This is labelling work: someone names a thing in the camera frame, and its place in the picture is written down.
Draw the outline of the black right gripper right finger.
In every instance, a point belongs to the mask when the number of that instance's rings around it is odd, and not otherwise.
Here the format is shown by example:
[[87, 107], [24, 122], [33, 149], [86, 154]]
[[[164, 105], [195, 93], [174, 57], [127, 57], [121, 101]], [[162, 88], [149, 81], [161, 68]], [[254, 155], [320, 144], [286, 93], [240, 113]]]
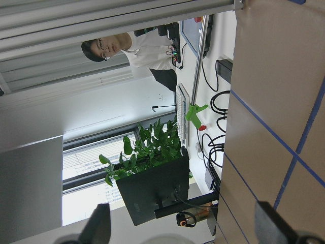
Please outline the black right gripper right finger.
[[258, 243], [302, 243], [298, 234], [269, 202], [256, 202], [254, 220]]

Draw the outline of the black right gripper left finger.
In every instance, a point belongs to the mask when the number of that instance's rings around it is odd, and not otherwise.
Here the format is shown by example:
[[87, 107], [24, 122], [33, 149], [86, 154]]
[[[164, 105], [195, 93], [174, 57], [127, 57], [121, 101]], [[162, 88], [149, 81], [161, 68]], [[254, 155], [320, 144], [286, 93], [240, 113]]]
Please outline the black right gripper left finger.
[[98, 204], [79, 235], [78, 243], [109, 243], [110, 238], [110, 205]]

